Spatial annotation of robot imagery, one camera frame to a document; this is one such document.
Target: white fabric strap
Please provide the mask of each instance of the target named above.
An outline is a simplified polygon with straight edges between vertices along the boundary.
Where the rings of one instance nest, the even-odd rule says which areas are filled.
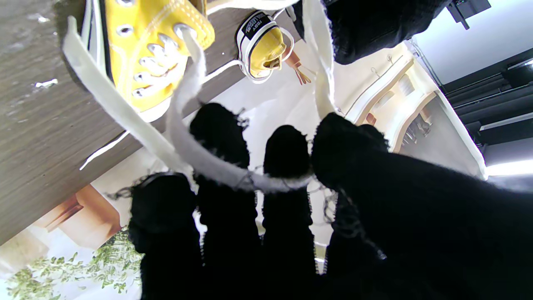
[[[249,7],[257,3],[264,3],[265,5],[267,3],[286,4],[287,1],[245,0],[244,2]],[[319,115],[324,117],[326,112],[335,111],[332,104],[333,48],[329,24],[320,1],[304,0],[303,4],[306,39],[308,43],[310,42],[311,49],[320,63],[317,74],[316,102]],[[254,7],[273,10],[282,8]],[[180,85],[172,96],[169,118],[167,119],[167,130],[173,142],[172,145],[151,124],[145,123],[122,98],[107,76],[99,72],[77,34],[76,19],[70,16],[68,22],[68,32],[65,36],[63,51],[80,80],[119,125],[129,131],[148,151],[161,159],[170,169],[183,169],[183,161],[185,161],[197,172],[221,184],[246,191],[260,190],[264,193],[287,192],[304,187],[311,181],[310,176],[301,179],[270,178],[239,168],[211,154],[190,135],[183,123],[181,108],[198,94],[206,74],[205,55],[193,37],[192,29],[183,30],[183,40],[191,53],[193,63],[185,72]]]
[[[303,26],[305,42],[311,48],[317,63],[317,79],[315,80],[315,101],[318,116],[324,119],[334,113],[333,102],[333,41],[329,20],[320,0],[303,1]]]

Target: black panel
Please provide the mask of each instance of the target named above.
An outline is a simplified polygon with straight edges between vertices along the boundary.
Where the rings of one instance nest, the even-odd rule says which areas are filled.
[[[495,145],[525,138],[533,138],[533,119],[523,120],[479,132],[483,144]]]

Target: metal eyelet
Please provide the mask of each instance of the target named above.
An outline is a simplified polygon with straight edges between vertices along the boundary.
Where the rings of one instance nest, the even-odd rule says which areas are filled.
[[[142,91],[143,91],[143,90],[144,90],[143,88],[133,90],[132,95],[133,95],[135,98],[142,98]]]
[[[124,7],[132,6],[134,2],[135,2],[134,0],[117,0],[117,3]]]
[[[124,24],[117,27],[117,34],[122,37],[130,36],[133,33],[133,26]]]
[[[174,25],[174,33],[176,33],[176,35],[181,40],[183,40],[183,31],[184,30],[191,30],[192,31],[192,37],[194,37],[194,38],[198,37],[198,33],[194,29],[192,29],[189,25],[183,24],[183,23],[178,23],[178,24]]]

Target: white shoelace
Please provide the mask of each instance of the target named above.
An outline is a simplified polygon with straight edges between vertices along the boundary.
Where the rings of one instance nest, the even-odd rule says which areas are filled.
[[[139,60],[139,64],[145,67],[148,72],[137,73],[133,78],[147,86],[134,90],[134,97],[142,98],[155,95],[181,78],[182,74],[177,65],[183,62],[180,62],[181,54],[178,52],[178,44],[167,35],[159,34],[158,36],[164,46],[149,44],[148,50],[154,56],[143,57]]]
[[[247,7],[257,9],[277,10],[295,3],[296,0],[238,0],[236,2],[242,5],[245,2]],[[273,3],[284,6],[272,7]],[[192,29],[181,30],[193,63],[185,72],[172,96],[167,118],[167,130],[171,137],[171,144],[151,124],[145,123],[123,100],[109,79],[101,74],[77,34],[76,19],[69,17],[68,21],[69,29],[63,51],[78,77],[93,93],[104,110],[170,169],[181,170],[186,162],[196,172],[221,184],[246,191],[260,190],[263,193],[287,192],[306,186],[311,181],[310,175],[300,179],[270,178],[239,168],[211,154],[190,135],[182,121],[181,108],[198,94],[206,76],[205,55],[195,40]],[[321,1],[303,0],[303,21],[306,41],[319,65],[315,94],[318,114],[324,118],[327,114],[334,113],[335,108],[333,105],[333,44],[329,20]]]

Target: black fuzzy fabric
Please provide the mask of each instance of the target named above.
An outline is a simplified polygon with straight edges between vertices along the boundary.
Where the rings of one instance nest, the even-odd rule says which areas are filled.
[[[383,48],[393,48],[425,31],[450,0],[324,1],[332,23],[335,61],[342,65]],[[302,2],[294,25],[302,38]]]
[[[180,173],[156,173],[131,188],[130,240],[144,253],[141,261],[143,300],[164,299],[180,284],[199,289],[202,270],[200,234],[192,212],[196,196]]]
[[[388,153],[365,131],[330,114],[311,155],[317,178],[357,205],[367,236],[387,255],[384,266],[336,281],[365,282],[364,293],[340,290],[363,298],[397,298],[399,287],[409,298],[530,298],[533,195]],[[375,281],[377,271],[388,282]]]
[[[266,142],[264,172],[269,176],[298,178],[309,172],[305,136],[289,125],[279,127]],[[311,204],[307,187],[264,196],[264,282],[276,289],[269,295],[310,296],[319,287],[314,261],[314,236],[309,229]]]
[[[247,168],[250,155],[238,116],[216,103],[204,105],[190,125],[190,132],[206,149],[227,162]],[[259,275],[260,240],[254,192],[233,188],[195,174],[200,222],[207,226],[204,263],[209,282],[229,295],[244,296]],[[231,288],[235,282],[243,288]]]

